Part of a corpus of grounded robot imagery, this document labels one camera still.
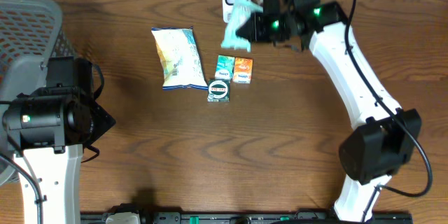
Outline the orange tissue pack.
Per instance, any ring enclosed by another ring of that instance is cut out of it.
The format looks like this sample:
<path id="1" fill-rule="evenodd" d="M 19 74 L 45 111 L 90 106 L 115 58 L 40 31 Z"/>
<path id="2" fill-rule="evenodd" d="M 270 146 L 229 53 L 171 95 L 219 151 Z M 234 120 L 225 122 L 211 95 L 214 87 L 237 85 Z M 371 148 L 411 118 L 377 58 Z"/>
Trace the orange tissue pack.
<path id="1" fill-rule="evenodd" d="M 251 82 L 253 72 L 253 60 L 249 58 L 237 57 L 234 62 L 234 73 L 232 80 L 234 83 Z"/>

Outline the teal tissue pack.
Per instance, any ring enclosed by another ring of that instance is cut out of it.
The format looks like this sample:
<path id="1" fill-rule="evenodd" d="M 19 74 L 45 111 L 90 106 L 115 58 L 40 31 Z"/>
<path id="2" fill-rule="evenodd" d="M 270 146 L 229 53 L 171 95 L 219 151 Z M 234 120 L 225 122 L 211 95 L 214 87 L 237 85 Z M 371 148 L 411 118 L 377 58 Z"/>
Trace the teal tissue pack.
<path id="1" fill-rule="evenodd" d="M 215 79 L 231 80 L 233 77 L 235 58 L 231 56 L 219 55 L 217 59 Z"/>

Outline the dark green round-label box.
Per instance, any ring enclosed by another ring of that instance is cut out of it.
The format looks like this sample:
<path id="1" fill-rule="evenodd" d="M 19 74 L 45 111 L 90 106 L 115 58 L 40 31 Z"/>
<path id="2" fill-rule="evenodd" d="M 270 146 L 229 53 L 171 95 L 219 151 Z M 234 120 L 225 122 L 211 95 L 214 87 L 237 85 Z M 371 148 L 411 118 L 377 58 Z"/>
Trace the dark green round-label box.
<path id="1" fill-rule="evenodd" d="M 211 79 L 208 86 L 208 102 L 229 102 L 230 82 L 228 80 Z"/>

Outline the white teal package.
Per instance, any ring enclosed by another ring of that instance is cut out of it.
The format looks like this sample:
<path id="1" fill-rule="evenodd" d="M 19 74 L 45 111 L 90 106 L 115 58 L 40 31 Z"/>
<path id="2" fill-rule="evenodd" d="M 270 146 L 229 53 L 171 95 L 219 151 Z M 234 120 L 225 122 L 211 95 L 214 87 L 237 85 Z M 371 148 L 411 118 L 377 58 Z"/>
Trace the white teal package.
<path id="1" fill-rule="evenodd" d="M 151 32 L 164 75 L 162 89 L 206 90 L 208 85 L 193 28 L 153 27 Z"/>

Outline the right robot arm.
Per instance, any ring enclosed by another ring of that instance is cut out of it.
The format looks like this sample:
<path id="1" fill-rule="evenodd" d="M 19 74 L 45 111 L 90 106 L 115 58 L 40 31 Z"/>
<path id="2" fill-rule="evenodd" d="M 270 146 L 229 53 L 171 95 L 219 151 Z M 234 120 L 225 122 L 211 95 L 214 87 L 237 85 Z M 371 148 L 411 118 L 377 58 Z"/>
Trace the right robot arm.
<path id="1" fill-rule="evenodd" d="M 375 218 L 380 192 L 420 149 L 421 118 L 414 109 L 402 109 L 376 77 L 356 42 L 352 19 L 336 1 L 262 0 L 236 35 L 273 44 L 298 37 L 300 49 L 310 51 L 326 70 L 353 130 L 339 147 L 346 176 L 332 219 L 368 223 Z"/>

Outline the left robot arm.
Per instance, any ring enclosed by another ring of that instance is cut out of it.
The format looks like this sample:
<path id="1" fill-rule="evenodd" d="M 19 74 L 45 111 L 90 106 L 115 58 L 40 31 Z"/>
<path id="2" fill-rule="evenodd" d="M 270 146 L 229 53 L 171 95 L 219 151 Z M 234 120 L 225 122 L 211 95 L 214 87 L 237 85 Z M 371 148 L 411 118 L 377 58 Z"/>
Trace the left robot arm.
<path id="1" fill-rule="evenodd" d="M 2 117 L 18 174 L 26 223 L 80 223 L 79 176 L 83 153 L 116 123 L 97 103 L 98 65 L 75 57 L 52 58 L 47 85 L 19 94 Z"/>

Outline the grey plastic mesh basket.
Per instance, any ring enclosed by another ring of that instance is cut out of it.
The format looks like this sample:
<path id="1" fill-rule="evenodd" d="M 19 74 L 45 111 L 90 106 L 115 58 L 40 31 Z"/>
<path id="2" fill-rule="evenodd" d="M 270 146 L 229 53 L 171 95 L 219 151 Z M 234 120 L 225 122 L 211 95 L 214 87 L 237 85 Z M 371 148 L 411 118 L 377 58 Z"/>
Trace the grey plastic mesh basket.
<path id="1" fill-rule="evenodd" d="M 2 126 L 9 103 L 45 87 L 49 61 L 62 57 L 79 58 L 53 0 L 1 0 L 1 156 L 13 156 Z"/>

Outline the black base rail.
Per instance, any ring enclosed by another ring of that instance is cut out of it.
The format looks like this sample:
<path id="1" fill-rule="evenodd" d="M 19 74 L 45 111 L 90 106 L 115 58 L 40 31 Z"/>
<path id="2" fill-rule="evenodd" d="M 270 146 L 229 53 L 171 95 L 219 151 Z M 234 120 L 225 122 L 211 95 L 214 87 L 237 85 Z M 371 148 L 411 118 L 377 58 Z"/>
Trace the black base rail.
<path id="1" fill-rule="evenodd" d="M 112 213 L 80 215 L 80 223 L 106 223 Z M 148 218 L 143 217 L 142 223 L 154 224 L 269 224 L 269 223 L 353 223 L 337 220 L 323 211 L 299 211 L 297 213 L 266 213 L 266 214 L 205 214 L 154 212 Z M 408 213 L 375 213 L 373 219 L 364 223 L 373 224 L 413 224 Z"/>

